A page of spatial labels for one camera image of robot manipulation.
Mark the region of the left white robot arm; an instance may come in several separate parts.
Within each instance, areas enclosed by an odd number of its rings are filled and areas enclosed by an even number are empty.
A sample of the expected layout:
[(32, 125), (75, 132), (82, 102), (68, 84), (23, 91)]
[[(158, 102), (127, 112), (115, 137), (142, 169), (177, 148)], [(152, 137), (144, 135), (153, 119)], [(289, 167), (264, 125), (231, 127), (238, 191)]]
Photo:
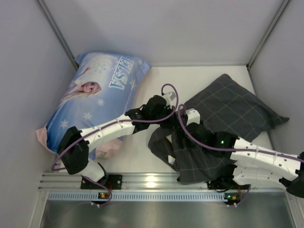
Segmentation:
[(103, 166), (89, 158), (89, 153), (114, 139), (162, 124), (175, 113), (179, 98), (174, 92), (155, 95), (147, 104), (131, 109), (107, 123), (85, 129), (69, 128), (57, 152), (69, 175), (81, 175), (94, 184), (105, 184), (108, 174)]

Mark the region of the left aluminium corner post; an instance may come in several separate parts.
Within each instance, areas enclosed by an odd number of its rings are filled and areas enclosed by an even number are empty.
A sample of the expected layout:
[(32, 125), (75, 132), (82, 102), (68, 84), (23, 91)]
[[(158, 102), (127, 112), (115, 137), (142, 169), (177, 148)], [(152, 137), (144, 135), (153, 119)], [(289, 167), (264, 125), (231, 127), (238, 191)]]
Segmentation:
[(74, 67), (75, 70), (78, 69), (79, 64), (77, 64), (74, 60), (74, 55), (72, 54), (62, 32), (60, 31), (60, 28), (58, 27), (51, 11), (49, 10), (47, 4), (45, 3), (44, 0), (35, 0), (35, 2), (37, 3), (38, 7), (41, 9), (43, 15), (46, 17), (49, 25), (51, 26), (51, 29), (53, 30), (55, 36), (57, 37), (61, 47), (63, 48), (64, 52), (66, 53), (70, 63), (72, 64), (72, 66)]

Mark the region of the right aluminium corner post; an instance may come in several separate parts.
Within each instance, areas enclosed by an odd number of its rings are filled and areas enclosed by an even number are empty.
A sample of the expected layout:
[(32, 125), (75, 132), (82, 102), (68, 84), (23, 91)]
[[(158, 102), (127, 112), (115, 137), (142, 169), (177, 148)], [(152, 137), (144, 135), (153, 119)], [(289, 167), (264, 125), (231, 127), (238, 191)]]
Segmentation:
[(272, 35), (273, 31), (275, 30), (278, 22), (280, 21), (280, 18), (282, 17), (282, 15), (284, 14), (284, 12), (286, 11), (286, 9), (288, 8), (288, 6), (289, 6), (289, 4), (291, 2), (292, 2), (291, 0), (283, 0), (282, 1), (282, 3), (279, 6), (278, 10), (274, 14), (271, 22), (267, 26), (266, 31), (263, 34), (261, 40), (259, 41), (258, 46), (255, 48), (255, 51), (251, 55), (251, 57), (250, 57), (247, 65), (246, 65), (248, 71), (250, 71), (250, 69), (252, 68), (252, 66), (255, 63), (256, 59), (260, 55), (260, 52), (262, 51), (262, 49), (264, 48), (264, 46), (267, 43), (268, 39), (270, 38), (270, 36)]

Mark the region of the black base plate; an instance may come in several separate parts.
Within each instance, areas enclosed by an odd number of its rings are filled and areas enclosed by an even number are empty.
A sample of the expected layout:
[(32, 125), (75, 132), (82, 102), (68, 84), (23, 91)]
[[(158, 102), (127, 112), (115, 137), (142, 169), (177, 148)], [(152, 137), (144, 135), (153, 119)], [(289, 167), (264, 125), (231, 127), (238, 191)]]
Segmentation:
[(216, 192), (225, 192), (229, 190), (227, 182), (222, 177), (207, 181), (206, 184), (209, 190), (215, 190)]
[[(104, 185), (109, 190), (121, 190), (122, 189), (122, 180), (123, 176), (118, 174), (110, 174), (108, 179), (106, 180)], [(104, 189), (95, 183), (87, 180), (86, 178), (82, 177), (80, 189), (82, 190), (97, 190), (97, 189)]]

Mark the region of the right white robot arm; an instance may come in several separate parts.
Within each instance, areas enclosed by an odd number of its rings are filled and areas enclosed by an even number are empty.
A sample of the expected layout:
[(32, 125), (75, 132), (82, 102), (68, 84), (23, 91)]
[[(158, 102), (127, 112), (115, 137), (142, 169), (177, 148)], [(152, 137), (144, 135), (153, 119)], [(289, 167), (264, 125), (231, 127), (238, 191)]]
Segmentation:
[(230, 162), (220, 175), (224, 183), (270, 186), (304, 196), (304, 155), (260, 147), (227, 132), (211, 133), (198, 123), (181, 125), (191, 143), (217, 159)]

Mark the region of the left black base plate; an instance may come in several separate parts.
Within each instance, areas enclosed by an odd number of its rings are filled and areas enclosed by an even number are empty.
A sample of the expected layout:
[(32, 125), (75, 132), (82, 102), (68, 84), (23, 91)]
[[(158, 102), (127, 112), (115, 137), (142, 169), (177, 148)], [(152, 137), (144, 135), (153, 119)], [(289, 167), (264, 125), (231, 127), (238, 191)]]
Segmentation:
[[(106, 180), (104, 185), (109, 190), (121, 190), (122, 189), (122, 180), (123, 176), (118, 174), (110, 174), (108, 179)], [(82, 177), (80, 189), (82, 190), (97, 190), (97, 189), (104, 189), (95, 183), (87, 180), (86, 178)]]

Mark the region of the aluminium mounting rail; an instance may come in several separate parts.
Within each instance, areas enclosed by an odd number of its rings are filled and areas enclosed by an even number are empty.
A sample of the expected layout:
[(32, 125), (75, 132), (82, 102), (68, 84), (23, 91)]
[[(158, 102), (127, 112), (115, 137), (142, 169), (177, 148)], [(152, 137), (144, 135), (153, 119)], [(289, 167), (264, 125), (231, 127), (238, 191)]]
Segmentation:
[[(208, 191), (206, 183), (181, 184), (177, 173), (122, 173), (122, 189), (131, 190), (181, 190)], [(39, 190), (81, 190), (82, 176), (69, 175), (66, 172), (42, 174)]]

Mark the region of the Elsa print blue pillow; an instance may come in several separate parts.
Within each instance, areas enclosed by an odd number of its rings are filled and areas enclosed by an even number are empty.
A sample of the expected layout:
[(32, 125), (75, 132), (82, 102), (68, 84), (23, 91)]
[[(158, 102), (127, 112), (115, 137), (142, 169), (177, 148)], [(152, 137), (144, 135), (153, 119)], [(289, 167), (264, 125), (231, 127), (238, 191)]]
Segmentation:
[(75, 62), (79, 68), (58, 108), (48, 123), (36, 130), (38, 141), (53, 153), (68, 128), (104, 124), (130, 110), (152, 67), (139, 57), (102, 52), (78, 55)]

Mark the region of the aluminium corner post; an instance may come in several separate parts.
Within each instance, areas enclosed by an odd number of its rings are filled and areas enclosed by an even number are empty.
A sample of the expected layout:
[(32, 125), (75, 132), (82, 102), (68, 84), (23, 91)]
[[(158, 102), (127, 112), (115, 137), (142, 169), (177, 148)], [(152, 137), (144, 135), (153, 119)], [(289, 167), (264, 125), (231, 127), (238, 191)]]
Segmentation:
[(74, 55), (72, 54), (62, 32), (60, 31), (60, 28), (58, 27), (51, 11), (49, 10), (47, 4), (45, 3), (44, 0), (35, 0), (35, 2), (37, 3), (38, 7), (41, 9), (43, 15), (46, 17), (49, 25), (51, 26), (51, 29), (53, 30), (55, 36), (57, 37), (61, 47), (63, 48), (64, 52), (66, 53), (70, 63), (72, 64), (72, 66), (74, 67), (75, 70), (78, 69), (79, 64), (77, 64), (74, 60)]
[(282, 3), (279, 6), (278, 10), (274, 14), (271, 22), (267, 26), (266, 31), (263, 34), (261, 40), (259, 41), (258, 46), (255, 48), (255, 51), (251, 55), (251, 57), (250, 57), (247, 65), (246, 65), (248, 71), (250, 71), (250, 69), (252, 68), (252, 66), (255, 63), (256, 59), (260, 55), (260, 52), (262, 51), (262, 49), (264, 48), (264, 46), (267, 43), (268, 39), (270, 38), (270, 36), (272, 35), (273, 31), (275, 30), (278, 22), (280, 21), (280, 18), (282, 17), (282, 15), (284, 14), (284, 12), (286, 11), (286, 9), (288, 8), (288, 6), (289, 6), (289, 4), (291, 2), (292, 2), (291, 0), (283, 0), (282, 1)]

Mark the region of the grey checked pillowcase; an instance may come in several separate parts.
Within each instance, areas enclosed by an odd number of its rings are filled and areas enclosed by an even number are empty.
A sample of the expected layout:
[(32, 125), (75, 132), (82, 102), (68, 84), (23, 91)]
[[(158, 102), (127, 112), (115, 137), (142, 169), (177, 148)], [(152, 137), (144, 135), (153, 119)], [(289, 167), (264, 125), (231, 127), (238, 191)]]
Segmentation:
[[(289, 121), (273, 111), (257, 96), (223, 74), (185, 103), (200, 113), (201, 123), (212, 133), (228, 132), (252, 142), (262, 132)], [(172, 145), (166, 140), (171, 135)], [(151, 152), (180, 174), (182, 184), (212, 181), (218, 178), (226, 159), (217, 159), (202, 149), (179, 149), (176, 131), (157, 128), (148, 143)], [(168, 156), (175, 158), (169, 164)]]

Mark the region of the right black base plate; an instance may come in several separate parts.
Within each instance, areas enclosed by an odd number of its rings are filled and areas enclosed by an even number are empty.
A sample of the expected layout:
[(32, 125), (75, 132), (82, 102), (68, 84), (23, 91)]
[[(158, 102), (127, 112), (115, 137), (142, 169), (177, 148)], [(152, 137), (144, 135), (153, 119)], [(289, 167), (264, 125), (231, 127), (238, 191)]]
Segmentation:
[(227, 182), (222, 177), (207, 181), (206, 184), (209, 190), (215, 190), (216, 192), (225, 192), (229, 190)]

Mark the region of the white pillow yellow trim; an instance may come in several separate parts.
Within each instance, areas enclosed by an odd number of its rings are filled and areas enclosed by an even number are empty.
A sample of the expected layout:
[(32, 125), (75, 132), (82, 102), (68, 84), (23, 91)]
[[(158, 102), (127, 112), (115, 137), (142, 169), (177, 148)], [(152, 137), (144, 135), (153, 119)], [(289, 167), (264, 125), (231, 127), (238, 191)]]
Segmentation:
[[(166, 136), (166, 140), (169, 142), (170, 145), (172, 145), (171, 135)], [(172, 157), (171, 155), (169, 155), (168, 156), (168, 162), (169, 162), (169, 164), (174, 164), (175, 158)]]

